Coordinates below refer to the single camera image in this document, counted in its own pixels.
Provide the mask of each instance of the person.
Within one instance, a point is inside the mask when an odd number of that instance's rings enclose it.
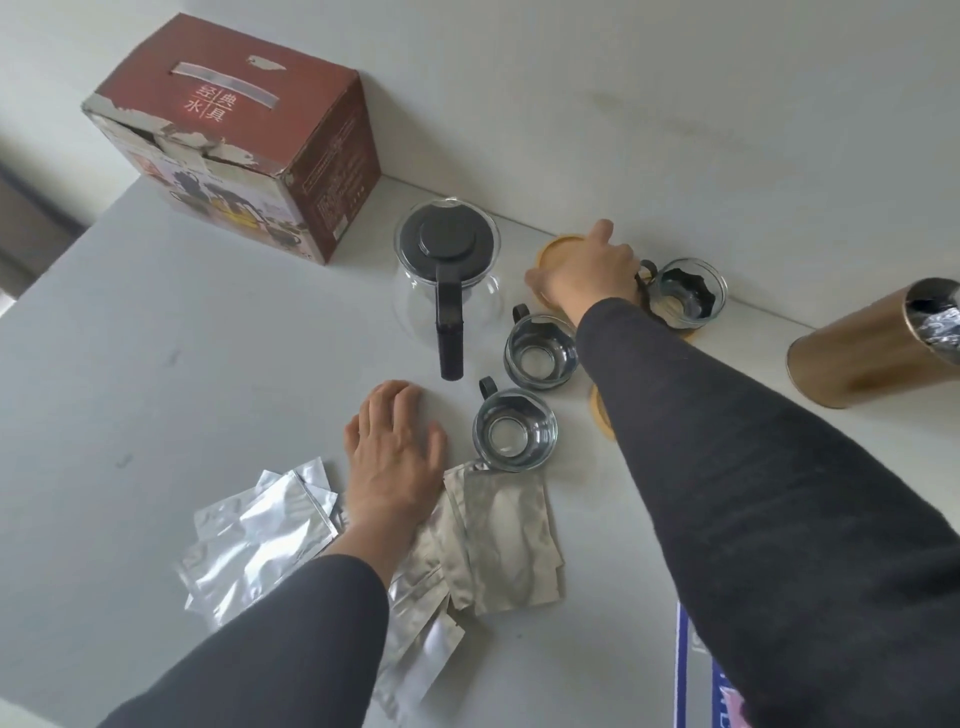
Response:
[[[611,234],[601,220],[526,280],[577,325],[680,600],[754,728],[960,725],[960,539],[855,442],[628,303],[638,263]],[[104,728],[361,725],[385,585],[442,488],[419,396],[385,382],[347,425],[346,533]]]

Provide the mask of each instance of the gold cylindrical canister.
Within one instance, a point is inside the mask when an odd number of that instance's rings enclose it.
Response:
[[[960,379],[960,365],[922,341],[907,315],[910,302],[946,298],[958,287],[919,280],[797,339],[786,356],[794,386],[817,404],[843,408]]]

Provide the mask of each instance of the hand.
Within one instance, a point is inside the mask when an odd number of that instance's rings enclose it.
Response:
[[[351,526],[396,523],[412,532],[437,504],[444,484],[446,434],[430,423],[426,454],[421,452],[415,432],[421,392],[407,381],[386,381],[370,392],[344,428]]]
[[[613,223],[598,220],[563,263],[550,270],[534,268],[524,276],[527,285],[562,308],[574,326],[604,299],[639,303],[634,276],[640,261],[629,245],[611,245],[612,234]]]

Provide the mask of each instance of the person's left hand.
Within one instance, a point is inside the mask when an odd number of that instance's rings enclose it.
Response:
[[[417,443],[422,390],[408,381],[380,384],[344,428],[350,458],[350,527],[374,522],[413,528],[425,521],[444,484],[446,434],[427,426],[426,453]]]

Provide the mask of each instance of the teapot lid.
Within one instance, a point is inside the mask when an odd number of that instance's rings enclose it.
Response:
[[[453,197],[414,207],[396,226],[394,249],[414,276],[437,282],[437,265],[455,266],[469,288],[493,267],[500,232],[490,215]]]

